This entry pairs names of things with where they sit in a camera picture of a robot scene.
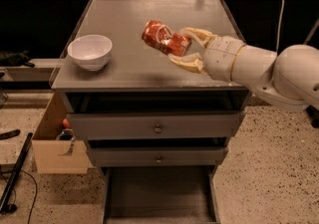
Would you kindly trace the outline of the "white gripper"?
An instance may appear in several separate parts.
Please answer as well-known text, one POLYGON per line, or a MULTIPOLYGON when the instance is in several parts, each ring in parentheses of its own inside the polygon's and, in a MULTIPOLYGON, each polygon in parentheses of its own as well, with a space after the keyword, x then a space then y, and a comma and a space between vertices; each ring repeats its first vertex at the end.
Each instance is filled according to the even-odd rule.
POLYGON ((168 58, 173 64, 198 74, 203 73, 206 69, 214 80, 231 81, 231 70, 235 56, 245 46, 243 41, 229 36, 217 37, 210 31, 192 27, 184 27, 179 30, 179 33, 196 41, 202 48, 207 48, 202 58, 199 53, 182 57, 169 54, 168 58))

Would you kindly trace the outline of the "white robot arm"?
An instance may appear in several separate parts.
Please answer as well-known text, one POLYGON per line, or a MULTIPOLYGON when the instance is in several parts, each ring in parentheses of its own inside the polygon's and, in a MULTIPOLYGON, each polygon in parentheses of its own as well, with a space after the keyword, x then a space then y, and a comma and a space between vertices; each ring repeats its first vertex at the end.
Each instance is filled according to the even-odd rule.
POLYGON ((170 54, 170 61, 180 68, 240 84, 263 101, 288 111, 319 109, 318 49, 293 45, 276 53, 204 30, 184 28, 181 33, 204 52, 183 57, 170 54))

